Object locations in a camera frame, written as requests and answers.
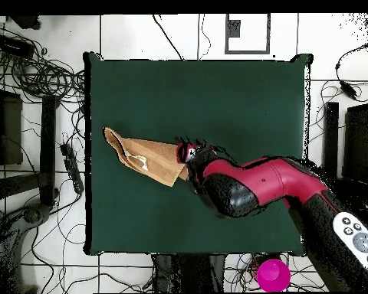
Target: brown paper bag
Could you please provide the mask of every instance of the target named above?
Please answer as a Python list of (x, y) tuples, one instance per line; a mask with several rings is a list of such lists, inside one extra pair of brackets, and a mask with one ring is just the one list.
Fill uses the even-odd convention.
[(125, 166), (172, 187), (180, 177), (186, 180), (188, 171), (176, 161), (176, 145), (142, 139), (126, 139), (108, 127), (103, 128), (107, 142)]

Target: floor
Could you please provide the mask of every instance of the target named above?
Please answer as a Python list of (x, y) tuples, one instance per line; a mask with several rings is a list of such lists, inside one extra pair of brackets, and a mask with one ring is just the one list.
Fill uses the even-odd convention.
[[(241, 25), (246, 27), (254, 22), (251, 15), (231, 15), (230, 19), (242, 19)], [(368, 41), (368, 27), (365, 19), (343, 14), (271, 14), (271, 51), (270, 54), (224, 54), (225, 49), (225, 15), (190, 14), (190, 15), (156, 15), (156, 20), (163, 26), (171, 38), (177, 51), (186, 60), (231, 59), (231, 60), (290, 60), (296, 54), (310, 53), (314, 55), (314, 62), (310, 70), (310, 120), (313, 123), (317, 111), (322, 107), (320, 91), (328, 81), (328, 86), (336, 86), (335, 64), (339, 57), (349, 50), (359, 47)], [(177, 60), (177, 53), (165, 39), (163, 33), (153, 20), (152, 15), (103, 15), (103, 16), (41, 16), (41, 30), (21, 30), (13, 21), (5, 23), (9, 31), (20, 33), (34, 41), (39, 41), (47, 49), (46, 56), (70, 65), (74, 72), (84, 69), (82, 53), (94, 51), (106, 59), (171, 59)], [(263, 32), (265, 26), (259, 25), (257, 31)], [(251, 45), (258, 38), (248, 32), (253, 42), (247, 44), (232, 44), (244, 46), (251, 50)], [(357, 51), (346, 56), (341, 61), (340, 78), (353, 83), (368, 82), (368, 51)], [(11, 76), (5, 76), (7, 87), (13, 85)], [(368, 98), (368, 86), (360, 85), (362, 96)], [(327, 88), (323, 95), (333, 96), (338, 89)], [(39, 134), (41, 127), (33, 123), (41, 122), (41, 106), (26, 102), (23, 106), (22, 128), (34, 129)], [(335, 99), (340, 103), (340, 125), (344, 123), (344, 113), (348, 106), (358, 103), (350, 100), (343, 94)], [(71, 111), (78, 108), (76, 103), (61, 106), (57, 110), (57, 142), (62, 143), (65, 137), (72, 134), (74, 127), (71, 123)], [(78, 129), (84, 129), (80, 122)], [(31, 131), (23, 132), (22, 145), (28, 153), (32, 165), (38, 170), (40, 142), (37, 135)], [(318, 165), (321, 163), (322, 129), (314, 125), (310, 127), (310, 139), (315, 138), (309, 145), (309, 156)], [(82, 139), (74, 141), (74, 150), (79, 169), (84, 172), (84, 144)], [(340, 128), (339, 173), (342, 166), (343, 127)], [(60, 150), (56, 155), (56, 186), (61, 188), (60, 206), (71, 203), (76, 194), (67, 173)], [(6, 166), (2, 169), (2, 177), (10, 177), (30, 172), (31, 167), (27, 160), (22, 165)], [(1, 202), (1, 209), (13, 211), (36, 195), (38, 191), (28, 191), (10, 197)], [(114, 293), (127, 288), (125, 284), (114, 282), (109, 276), (131, 285), (143, 285), (152, 272), (150, 256), (128, 253), (103, 253), (100, 256), (87, 256), (83, 252), (84, 242), (84, 196), (68, 210), (64, 209), (40, 227), (35, 247), (36, 254), (54, 267), (53, 279), (49, 282), (46, 292), (59, 293), (63, 289), (58, 285), (61, 271), (65, 267), (65, 289), (68, 293)], [(51, 276), (51, 269), (40, 263), (30, 252), (31, 242), (35, 238), (35, 230), (31, 230), (25, 238), (22, 247), (21, 271), (25, 284), (37, 284), (41, 291)], [(72, 242), (66, 242), (64, 236)], [(229, 255), (226, 267), (236, 267), (238, 255)], [(321, 285), (321, 279), (311, 267), (307, 258), (289, 257), (291, 281), (296, 285), (315, 290), (313, 282)], [(234, 271), (226, 270), (225, 278), (232, 281)], [(91, 279), (74, 283), (73, 281)], [(225, 282), (225, 291), (231, 291), (231, 284)]]

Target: cable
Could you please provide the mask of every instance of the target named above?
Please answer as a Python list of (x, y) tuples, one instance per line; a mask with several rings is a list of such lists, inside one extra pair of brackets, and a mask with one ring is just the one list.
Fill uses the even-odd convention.
[(352, 54), (352, 53), (354, 53), (354, 52), (356, 52), (356, 51), (360, 51), (360, 50), (362, 50), (362, 49), (364, 49), (364, 48), (368, 48), (368, 43), (365, 43), (364, 45), (361, 45), (361, 46), (359, 46), (359, 47), (357, 47), (357, 48), (354, 48), (353, 50), (350, 50), (350, 51), (348, 51), (348, 52), (346, 52), (345, 54), (343, 54), (341, 57), (340, 57), (340, 59), (338, 60), (338, 62), (337, 62), (337, 64), (335, 65), (335, 73), (336, 73), (336, 75), (337, 75), (337, 79), (338, 79), (338, 81), (340, 82), (340, 87), (341, 87), (341, 90), (349, 97), (349, 98), (351, 98), (352, 100), (356, 100), (356, 101), (358, 101), (358, 102), (363, 102), (363, 101), (361, 101), (361, 100), (358, 100), (357, 99), (357, 92), (355, 91), (355, 89), (354, 89), (354, 86), (351, 84), (351, 83), (348, 83), (348, 82), (346, 82), (346, 81), (343, 81), (343, 80), (341, 80), (340, 79), (340, 76), (339, 76), (339, 74), (338, 74), (338, 70), (340, 69), (340, 62), (342, 61), (342, 59), (344, 58), (344, 57), (346, 57), (347, 55), (349, 55), (349, 54)]
[[(330, 82), (331, 80), (328, 80), (328, 81), (326, 81), (324, 84), (323, 84), (323, 86), (322, 86), (322, 88), (321, 88), (321, 90), (320, 90), (320, 98), (321, 98), (321, 100), (322, 100), (322, 106), (321, 107), (318, 107), (318, 110), (317, 110), (317, 115), (316, 115), (316, 118), (315, 118), (315, 122), (313, 122), (312, 124), (310, 124), (309, 125), (309, 127), (312, 127), (312, 126), (315, 126), (315, 125), (317, 125), (322, 131), (324, 131), (324, 129), (323, 129), (323, 127), (319, 124), (319, 122), (324, 118), (324, 116), (325, 116), (325, 109), (326, 109), (326, 104), (327, 103), (329, 103), (332, 99), (334, 99), (336, 96), (339, 96), (340, 94), (342, 94), (342, 93), (344, 93), (343, 91), (341, 91), (341, 92), (338, 92), (339, 90), (338, 90), (338, 88), (336, 87), (336, 86), (328, 86), (328, 87), (325, 87), (329, 82)], [(351, 84), (351, 86), (352, 86), (352, 89), (358, 89), (359, 91), (360, 91), (360, 94), (358, 95), (358, 96), (356, 96), (356, 98), (354, 99), (354, 100), (356, 100), (356, 101), (358, 101), (358, 102), (360, 102), (360, 103), (365, 103), (365, 102), (367, 102), (368, 101), (368, 98), (367, 99), (364, 99), (364, 100), (359, 100), (358, 98), (360, 98), (361, 97), (361, 95), (362, 95), (362, 93), (363, 93), (363, 91), (361, 90), (361, 88), (359, 87), (359, 86), (368, 86), (368, 83), (355, 83), (355, 84)], [(336, 91), (335, 91), (335, 94), (334, 95), (331, 95), (331, 96), (325, 96), (324, 95), (324, 91), (325, 90), (327, 90), (327, 89), (335, 89)], [(328, 101), (326, 101), (326, 102), (324, 102), (324, 98), (329, 98), (329, 100)], [(319, 119), (318, 119), (318, 116), (319, 116), (319, 113), (320, 113), (320, 111), (321, 110), (323, 110), (323, 115), (322, 115), (322, 117), (320, 117)], [(318, 137), (320, 137), (320, 136), (322, 136), (324, 134), (324, 132), (322, 132), (321, 134), (319, 134), (319, 135), (317, 135), (317, 136), (315, 136), (315, 137), (313, 137), (309, 142), (308, 142), (308, 144), (309, 143), (311, 143), (312, 141), (314, 141), (315, 139), (317, 139)]]
[(98, 278), (99, 276), (108, 276), (110, 279), (112, 279), (114, 282), (116, 283), (119, 283), (119, 284), (122, 284), (122, 285), (125, 285), (125, 286), (128, 286), (128, 289), (132, 289), (134, 292), (138, 292), (138, 293), (146, 293), (144, 292), (139, 285), (130, 285), (128, 283), (125, 283), (123, 281), (120, 281), (118, 279), (115, 279), (114, 277), (112, 277), (110, 274), (107, 274), (107, 273), (101, 273), (100, 275), (96, 275), (96, 276), (93, 276), (89, 279), (78, 279), (76, 281), (73, 281), (69, 286), (68, 286), (68, 289), (65, 290), (65, 294), (68, 294), (68, 291), (70, 290), (70, 288), (75, 284), (75, 283), (82, 283), (82, 282), (88, 282), (88, 281), (91, 281), (93, 279), (96, 279)]
[[(237, 283), (240, 284), (241, 290), (242, 292), (255, 292), (255, 291), (259, 291), (261, 290), (261, 288), (259, 287), (259, 285), (256, 283), (256, 279), (254, 278), (254, 275), (256, 274), (256, 271), (258, 269), (258, 267), (266, 260), (275, 258), (275, 259), (281, 259), (282, 257), (286, 259), (286, 264), (288, 265), (288, 260), (289, 260), (289, 256), (287, 253), (250, 253), (249, 254), (249, 258), (248, 258), (248, 262), (244, 262), (242, 260), (242, 257), (244, 256), (244, 254), (239, 255), (238, 258), (238, 262), (237, 262), (237, 266), (235, 268), (231, 268), (231, 267), (227, 267), (225, 268), (225, 270), (234, 270), (236, 272), (234, 278), (232, 281), (227, 280), (224, 277), (224, 280), (228, 283), (231, 284), (231, 292), (236, 292), (236, 288), (233, 290), (233, 285), (236, 284), (237, 287)], [(243, 261), (244, 263), (244, 267), (240, 268), (238, 267), (239, 263)], [(291, 277), (300, 273), (302, 275), (302, 272), (311, 267), (312, 265), (306, 266), (301, 270), (297, 269), (297, 272), (293, 273), (291, 271)], [(306, 276), (303, 276), (305, 279), (307, 279), (308, 281), (312, 282), (314, 285), (305, 285), (305, 286), (298, 286), (297, 284), (294, 283), (290, 283), (289, 287), (287, 288), (287, 291), (289, 288), (294, 287), (294, 288), (299, 288), (300, 290), (303, 291), (308, 291), (310, 292), (308, 289), (319, 289), (321, 291), (323, 291), (323, 288), (325, 287), (325, 285), (322, 286), (318, 286), (314, 281), (312, 281), (311, 279), (307, 278)], [(251, 288), (249, 287), (249, 285), (251, 285), (252, 283), (256, 283), (256, 287)]]
[(161, 26), (161, 24), (156, 20), (156, 16), (153, 15), (153, 19), (156, 22), (156, 24), (158, 25), (159, 29), (162, 31), (162, 33), (165, 35), (166, 39), (168, 40), (168, 42), (170, 43), (170, 45), (172, 45), (173, 49), (175, 50), (175, 52), (177, 53), (177, 55), (179, 55), (180, 60), (184, 60), (184, 58), (180, 55), (180, 53), (177, 51), (177, 49), (175, 48), (175, 46), (173, 45), (172, 41), (170, 40), (170, 38), (168, 37), (168, 35), (166, 34), (166, 32), (163, 30), (163, 27)]
[(35, 241), (37, 240), (38, 232), (39, 232), (39, 227), (37, 227), (37, 232), (36, 232), (36, 234), (35, 234), (35, 237), (34, 237), (33, 243), (31, 244), (31, 251), (32, 251), (32, 253), (33, 253), (34, 257), (35, 257), (37, 260), (39, 260), (39, 261), (40, 261), (41, 263), (43, 263), (44, 265), (46, 265), (46, 266), (50, 267), (50, 268), (51, 268), (51, 271), (52, 271), (51, 277), (50, 277), (50, 278), (49, 278), (49, 280), (46, 282), (46, 284), (45, 284), (44, 288), (41, 290), (41, 294), (43, 294), (43, 293), (44, 293), (44, 291), (45, 291), (45, 289), (46, 289), (46, 287), (48, 286), (49, 282), (50, 282), (50, 281), (52, 280), (52, 278), (53, 278), (53, 275), (54, 275), (54, 269), (53, 269), (53, 267), (52, 267), (52, 265), (51, 265), (51, 264), (49, 264), (49, 263), (45, 262), (44, 260), (42, 260), (42, 259), (41, 259), (40, 257), (38, 257), (38, 256), (37, 256), (37, 254), (34, 252)]
[(207, 41), (209, 41), (209, 48), (207, 49), (207, 52), (205, 54), (202, 54), (202, 56), (200, 57), (200, 60), (202, 59), (202, 57), (204, 57), (205, 55), (207, 55), (209, 53), (210, 47), (212, 46), (212, 42), (210, 41), (210, 39), (206, 36), (205, 32), (203, 31), (203, 24), (205, 22), (205, 14), (203, 14), (203, 19), (202, 19), (202, 34), (205, 38), (207, 38)]

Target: green table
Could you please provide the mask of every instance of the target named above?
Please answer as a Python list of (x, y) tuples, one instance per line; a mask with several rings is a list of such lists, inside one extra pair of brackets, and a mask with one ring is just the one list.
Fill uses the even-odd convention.
[(302, 251), (281, 201), (254, 217), (220, 220), (184, 181), (169, 188), (121, 165), (102, 129), (158, 142), (205, 139), (226, 147), (238, 163), (263, 155), (301, 157), (310, 55), (291, 62), (84, 58), (91, 131), (85, 251)]

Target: magenta cup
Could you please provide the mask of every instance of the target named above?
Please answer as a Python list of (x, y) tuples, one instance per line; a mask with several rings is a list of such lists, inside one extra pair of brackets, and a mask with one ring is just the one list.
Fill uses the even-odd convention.
[(265, 292), (281, 292), (289, 286), (291, 272), (281, 260), (266, 260), (259, 266), (256, 280)]

